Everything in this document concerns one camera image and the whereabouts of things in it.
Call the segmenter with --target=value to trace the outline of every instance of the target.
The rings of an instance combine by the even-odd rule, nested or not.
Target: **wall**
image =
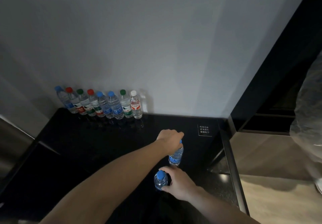
[[[300,2],[0,0],[0,85],[40,119],[20,126],[32,134],[60,106],[58,84],[136,89],[150,113],[227,117]]]

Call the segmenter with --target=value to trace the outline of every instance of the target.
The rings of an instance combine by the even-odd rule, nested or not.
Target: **white shoe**
[[[315,183],[316,189],[320,192],[320,194],[322,194],[322,178],[315,179],[314,183]]]

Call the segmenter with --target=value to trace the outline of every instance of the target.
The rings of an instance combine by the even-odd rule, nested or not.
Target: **forearm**
[[[259,222],[236,207],[215,198],[201,187],[191,191],[187,201],[199,210],[212,224],[259,224]]]
[[[119,157],[70,191],[42,223],[104,223],[166,155],[162,144],[155,141]]]

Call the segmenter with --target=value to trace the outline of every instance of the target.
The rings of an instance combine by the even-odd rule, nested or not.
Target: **water bottle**
[[[168,185],[168,175],[163,170],[159,170],[154,175],[154,185],[158,190],[162,190],[163,186]]]
[[[135,119],[141,119],[143,116],[140,100],[137,96],[136,91],[131,91],[131,109],[133,111],[133,116]]]
[[[107,118],[112,119],[114,117],[113,111],[109,105],[107,97],[104,96],[104,94],[102,92],[97,92],[96,95],[98,97],[98,102],[99,102],[100,107],[103,110],[104,115],[106,115]]]
[[[126,118],[133,117],[133,112],[132,112],[132,109],[131,109],[131,98],[130,98],[130,96],[126,93],[126,91],[124,89],[122,89],[120,91],[120,94],[121,94],[120,102],[121,102],[121,105],[122,105],[124,116]]]
[[[56,86],[55,91],[57,93],[57,97],[59,100],[65,105],[65,107],[69,110],[70,113],[76,114],[78,113],[77,109],[70,102],[68,93],[66,93],[61,86]]]
[[[87,90],[87,93],[89,95],[90,103],[93,106],[93,108],[94,108],[95,113],[97,114],[97,116],[98,117],[104,117],[105,116],[104,115],[104,112],[103,112],[102,108],[99,105],[99,101],[98,101],[97,96],[94,93],[94,90],[93,89],[89,89],[89,90]]]
[[[169,156],[170,165],[178,166],[180,164],[182,154],[183,154],[183,145],[173,155]]]
[[[123,114],[123,109],[119,98],[114,94],[113,91],[109,91],[108,96],[109,96],[109,105],[113,110],[113,115],[115,119],[117,120],[122,119],[124,117],[124,114]]]
[[[78,110],[78,113],[81,115],[86,115],[87,114],[86,110],[84,109],[83,105],[80,103],[78,99],[78,94],[75,91],[73,91],[71,87],[67,87],[65,91],[68,93],[69,100]]]
[[[87,114],[89,116],[96,116],[95,109],[91,105],[90,100],[88,99],[87,95],[84,94],[83,89],[77,89],[76,92],[78,94],[78,99],[80,100],[80,103],[83,105]]]

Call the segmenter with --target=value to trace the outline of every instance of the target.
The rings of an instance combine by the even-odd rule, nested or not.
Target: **hand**
[[[180,140],[183,136],[183,132],[170,129],[162,130],[156,138],[156,142],[165,150],[166,155],[172,155],[181,148]]]
[[[196,184],[181,169],[175,166],[164,166],[159,170],[168,173],[172,179],[170,186],[163,186],[162,191],[172,194],[175,198],[188,201],[189,196],[198,190]]]

